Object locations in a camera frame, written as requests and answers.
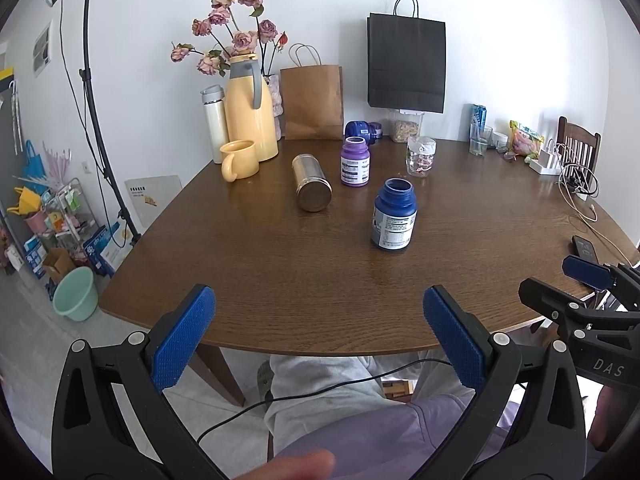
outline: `snack bag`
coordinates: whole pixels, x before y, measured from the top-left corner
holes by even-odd
[[[545,137],[516,121],[509,121],[509,127],[511,128],[509,149],[518,155],[538,158],[540,148],[544,146]]]

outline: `white water bottle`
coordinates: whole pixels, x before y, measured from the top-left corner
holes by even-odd
[[[213,162],[222,164],[222,153],[220,147],[229,142],[229,135],[226,131],[225,107],[222,99],[225,91],[220,85],[213,85],[205,88],[202,92],[202,104],[204,113],[209,124],[209,138],[213,150]]]

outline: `hand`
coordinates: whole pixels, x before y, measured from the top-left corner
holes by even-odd
[[[236,480],[324,480],[334,466],[335,456],[324,449],[302,458],[275,458]]]

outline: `stainless steel canister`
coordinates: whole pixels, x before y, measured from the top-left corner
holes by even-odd
[[[296,202],[300,209],[321,211],[331,202],[331,185],[324,177],[320,163],[308,153],[302,153],[291,163],[296,176]]]

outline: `wooden chair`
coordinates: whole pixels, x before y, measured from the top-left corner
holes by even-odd
[[[558,148],[563,164],[576,162],[595,171],[600,151],[600,134],[592,135],[581,126],[568,123],[566,117],[560,117],[556,142],[567,146],[567,148],[564,146]],[[591,174],[588,174],[587,179],[591,184]]]

